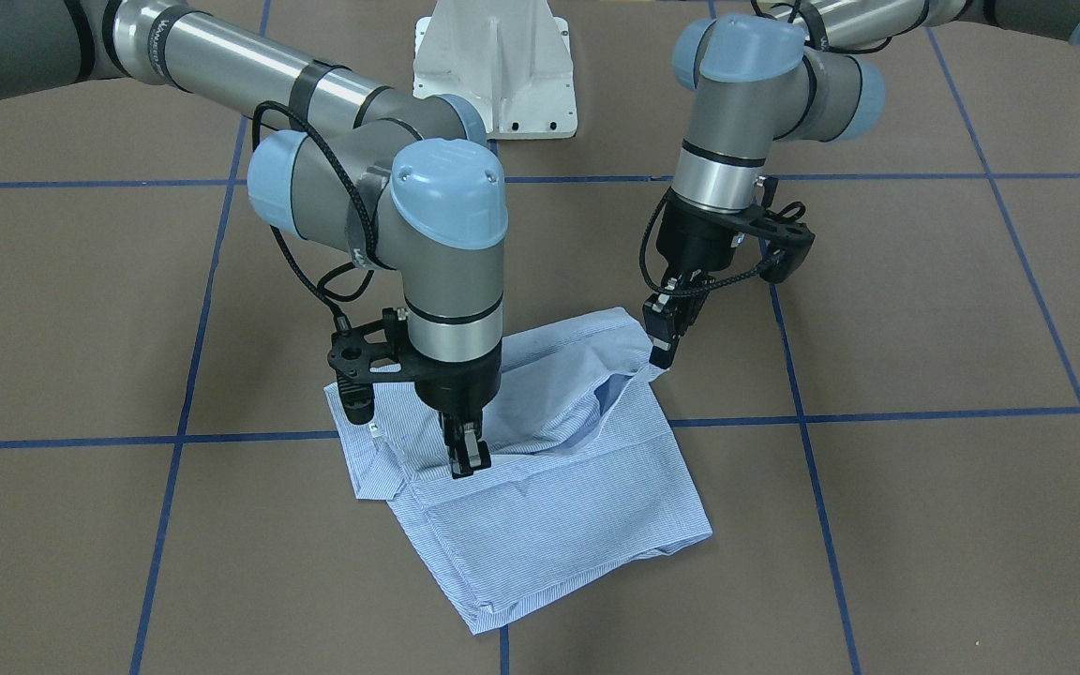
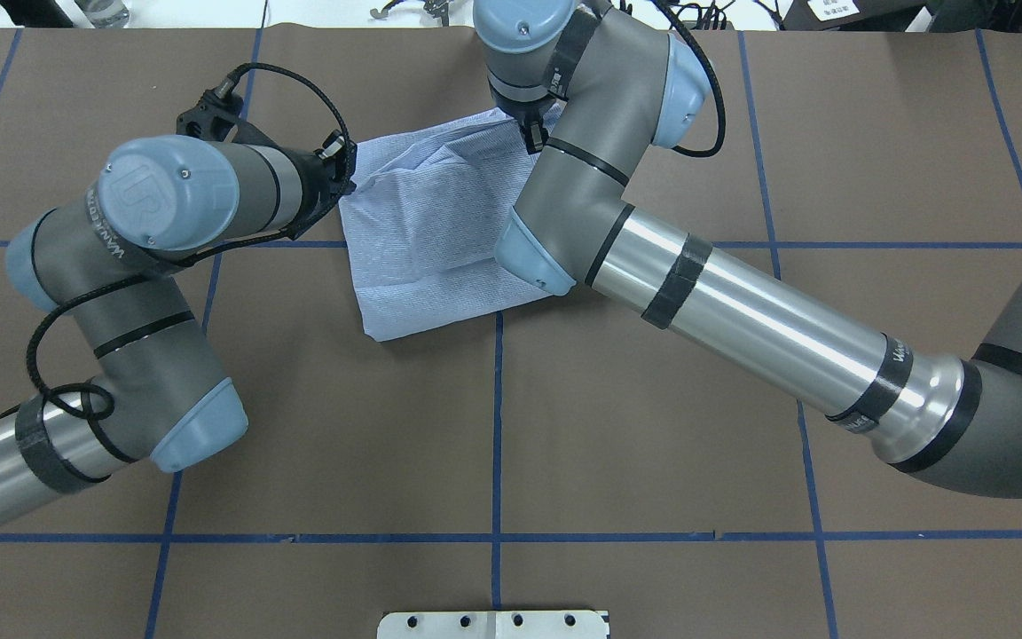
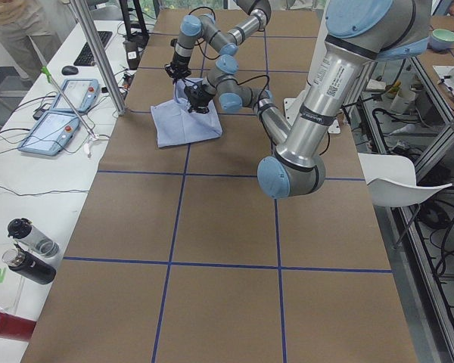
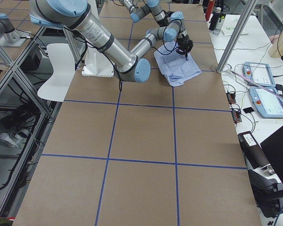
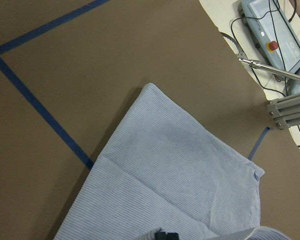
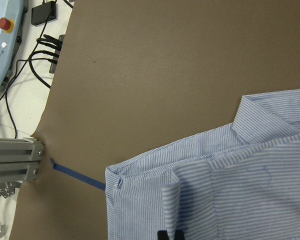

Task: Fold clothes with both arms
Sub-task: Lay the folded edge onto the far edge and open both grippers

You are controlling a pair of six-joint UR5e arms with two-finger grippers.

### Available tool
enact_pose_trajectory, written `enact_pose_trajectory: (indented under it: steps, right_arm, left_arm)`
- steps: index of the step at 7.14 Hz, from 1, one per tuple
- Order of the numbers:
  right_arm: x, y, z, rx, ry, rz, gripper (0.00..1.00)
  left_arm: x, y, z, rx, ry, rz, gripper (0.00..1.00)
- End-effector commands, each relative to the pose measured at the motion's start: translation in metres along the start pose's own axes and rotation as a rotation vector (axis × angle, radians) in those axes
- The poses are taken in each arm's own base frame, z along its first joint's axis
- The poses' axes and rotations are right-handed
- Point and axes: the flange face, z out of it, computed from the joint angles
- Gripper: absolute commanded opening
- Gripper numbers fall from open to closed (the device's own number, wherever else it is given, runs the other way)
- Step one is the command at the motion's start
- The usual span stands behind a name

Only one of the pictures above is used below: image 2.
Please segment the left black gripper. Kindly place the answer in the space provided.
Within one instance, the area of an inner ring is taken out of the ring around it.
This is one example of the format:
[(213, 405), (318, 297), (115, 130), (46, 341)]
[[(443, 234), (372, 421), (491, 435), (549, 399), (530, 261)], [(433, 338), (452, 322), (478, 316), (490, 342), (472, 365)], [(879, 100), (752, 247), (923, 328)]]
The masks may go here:
[(285, 239), (297, 240), (357, 189), (358, 145), (341, 130), (332, 130), (320, 149), (288, 150), (287, 156), (301, 181), (301, 206), (285, 225)]

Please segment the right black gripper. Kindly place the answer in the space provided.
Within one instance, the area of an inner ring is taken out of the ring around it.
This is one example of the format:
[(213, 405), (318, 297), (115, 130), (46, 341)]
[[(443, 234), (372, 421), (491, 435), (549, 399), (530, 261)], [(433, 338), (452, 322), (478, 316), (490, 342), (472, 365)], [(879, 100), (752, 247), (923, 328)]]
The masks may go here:
[(561, 105), (556, 102), (507, 102), (502, 104), (502, 112), (515, 122), (516, 129), (523, 134), (524, 150), (535, 156), (545, 148), (548, 133), (561, 115)]

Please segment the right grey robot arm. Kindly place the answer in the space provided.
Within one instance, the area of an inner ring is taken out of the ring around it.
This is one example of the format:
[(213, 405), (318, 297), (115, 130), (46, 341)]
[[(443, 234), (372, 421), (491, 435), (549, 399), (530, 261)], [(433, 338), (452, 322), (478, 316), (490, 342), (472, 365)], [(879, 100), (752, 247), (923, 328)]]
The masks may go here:
[(892, 468), (1022, 499), (1022, 282), (970, 359), (925, 356), (625, 202), (650, 146), (677, 149), (721, 84), (685, 28), (609, 1), (476, 1), (487, 85), (537, 156), (496, 263), (553, 296), (578, 283), (706, 345), (867, 437)]

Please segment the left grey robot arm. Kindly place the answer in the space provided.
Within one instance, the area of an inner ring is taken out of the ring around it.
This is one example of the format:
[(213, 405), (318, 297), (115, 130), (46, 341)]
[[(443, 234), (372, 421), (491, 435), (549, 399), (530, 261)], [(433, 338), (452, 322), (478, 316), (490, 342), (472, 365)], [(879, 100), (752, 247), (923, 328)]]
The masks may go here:
[(5, 271), (44, 319), (34, 393), (0, 415), (0, 526), (142, 460), (191, 468), (248, 416), (175, 276), (216, 249), (294, 239), (349, 194), (357, 147), (170, 134), (122, 143), (80, 198), (9, 243)]

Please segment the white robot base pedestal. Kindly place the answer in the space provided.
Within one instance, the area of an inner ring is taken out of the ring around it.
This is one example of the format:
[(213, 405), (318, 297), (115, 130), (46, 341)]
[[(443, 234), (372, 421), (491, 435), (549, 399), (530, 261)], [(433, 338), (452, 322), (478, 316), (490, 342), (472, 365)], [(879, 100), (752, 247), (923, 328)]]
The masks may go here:
[(606, 611), (394, 611), (377, 638), (609, 638)]

